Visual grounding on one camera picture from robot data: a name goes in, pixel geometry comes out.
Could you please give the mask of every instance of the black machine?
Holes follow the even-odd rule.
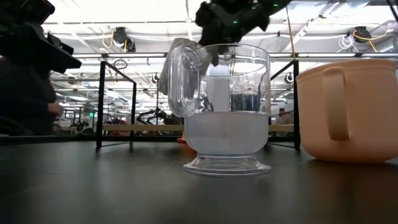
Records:
[[[149,117],[144,121],[142,119],[143,116],[152,114],[153,116]],[[164,124],[175,124],[176,122],[176,117],[173,115],[167,115],[166,112],[162,111],[160,108],[156,108],[154,110],[149,110],[147,112],[140,113],[139,116],[137,117],[137,121],[142,123],[142,124],[149,124],[153,125],[151,120],[154,118],[160,118],[163,119]]]
[[[117,27],[116,31],[113,32],[113,40],[122,44],[126,52],[135,52],[136,43],[127,36],[125,27]]]
[[[41,70],[80,68],[72,47],[51,34],[44,36],[41,25],[54,12],[47,0],[0,1],[0,55]]]
[[[256,27],[266,31],[269,16],[291,0],[211,0],[202,2],[195,22],[202,27],[199,44],[233,44]]]

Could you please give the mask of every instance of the clear plastic pitcher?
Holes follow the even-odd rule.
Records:
[[[268,140],[268,53],[230,44],[177,47],[169,56],[169,106],[185,118],[185,140],[198,152],[184,169],[206,175],[269,172],[255,156]]]

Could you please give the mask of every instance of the person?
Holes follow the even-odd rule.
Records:
[[[285,112],[285,108],[279,108],[279,117],[277,118],[277,124],[293,124],[293,117]],[[286,132],[278,132],[278,136],[280,137],[286,137],[287,133]]]
[[[48,70],[0,58],[0,117],[34,135],[49,135],[54,119],[62,114],[56,99]]]
[[[285,108],[279,108],[277,124],[293,124],[293,118],[289,113],[285,112]]]

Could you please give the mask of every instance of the cable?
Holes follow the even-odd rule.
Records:
[[[289,25],[290,44],[292,45],[293,60],[296,60],[296,54],[294,52],[294,44],[293,44],[292,26],[290,25],[289,10],[287,9],[287,7],[286,7],[286,15],[287,15],[287,24]]]
[[[356,32],[357,32],[357,31],[354,31],[354,32],[353,32],[354,37],[356,37],[356,38],[358,38],[358,39],[361,39],[361,40],[377,40],[377,39],[380,39],[380,38],[385,37],[385,36],[389,33],[389,31],[386,30],[386,32],[385,32],[383,35],[379,36],[379,37],[375,37],[375,38],[364,38],[364,37],[360,37],[360,36],[356,35],[356,34],[355,34]]]
[[[371,46],[372,46],[373,50],[374,50],[375,52],[377,52],[377,50],[376,50],[376,48],[374,47],[374,45],[373,45],[373,43],[372,43],[372,41],[371,41],[371,40],[369,40],[369,44],[371,44]]]
[[[355,47],[354,39],[351,36],[349,37],[344,36],[341,39],[339,39],[338,45],[341,47],[341,49],[338,50],[336,53],[341,52],[342,50],[348,49],[350,47],[353,47],[357,52],[359,52],[359,50]]]
[[[107,49],[110,49],[111,47],[112,47],[112,45],[113,45],[113,32],[114,31],[112,31],[112,37],[111,37],[111,45],[106,45],[105,44],[105,40],[102,38],[102,44],[104,45],[104,47],[106,47]]]

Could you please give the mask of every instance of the workbench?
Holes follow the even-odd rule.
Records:
[[[397,159],[337,164],[266,146],[271,173],[219,178],[184,172],[186,144],[133,145],[0,147],[1,223],[398,223]]]

